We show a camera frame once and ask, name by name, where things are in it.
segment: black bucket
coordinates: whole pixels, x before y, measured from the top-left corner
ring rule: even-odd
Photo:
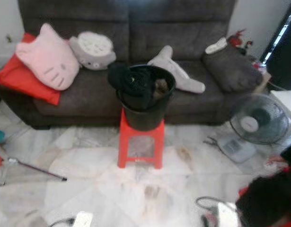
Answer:
[[[136,65],[131,66],[130,70],[144,68],[151,71],[153,80],[165,79],[166,83],[168,84],[168,92],[165,93],[164,96],[160,99],[151,102],[147,109],[143,109],[141,106],[142,97],[130,96],[128,94],[117,91],[117,96],[124,107],[124,113],[128,124],[133,129],[139,131],[153,130],[159,126],[165,116],[167,105],[176,87],[176,81],[173,75],[162,68],[149,65]]]

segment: marble floor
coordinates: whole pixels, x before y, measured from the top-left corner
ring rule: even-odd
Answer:
[[[203,143],[207,136],[230,132],[227,123],[167,125],[161,170],[142,163],[119,169],[118,128],[36,131],[2,103],[0,130],[6,133],[9,156],[68,177],[59,182],[13,167],[7,185],[0,187],[0,227],[47,227],[82,210],[94,214],[92,227],[200,227],[203,210],[195,206],[195,198],[234,202],[240,188],[264,174],[263,162],[273,151],[260,146],[252,159],[236,165]],[[130,153],[150,153],[152,143],[134,138]]]

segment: electric fan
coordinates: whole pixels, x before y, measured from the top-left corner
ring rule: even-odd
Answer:
[[[234,106],[230,124],[235,133],[216,141],[221,151],[236,163],[250,159],[255,144],[272,144],[284,137],[289,118],[281,106],[266,95],[252,94]]]

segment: red stool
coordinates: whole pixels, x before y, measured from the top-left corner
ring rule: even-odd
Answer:
[[[128,145],[132,136],[151,136],[155,140],[154,157],[128,157]],[[162,154],[164,144],[164,120],[161,124],[150,131],[138,131],[129,126],[124,110],[121,112],[120,142],[119,142],[119,168],[125,168],[126,162],[152,162],[156,169],[162,168]]]

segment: sofa backrest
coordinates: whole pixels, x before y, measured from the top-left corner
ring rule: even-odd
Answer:
[[[108,36],[119,61],[129,59],[127,0],[18,0],[26,32],[38,35],[44,22],[69,39],[83,31]]]
[[[146,62],[165,45],[174,60],[198,60],[226,36],[236,0],[18,0],[25,31],[44,22],[63,37],[83,31],[107,35],[117,60]]]

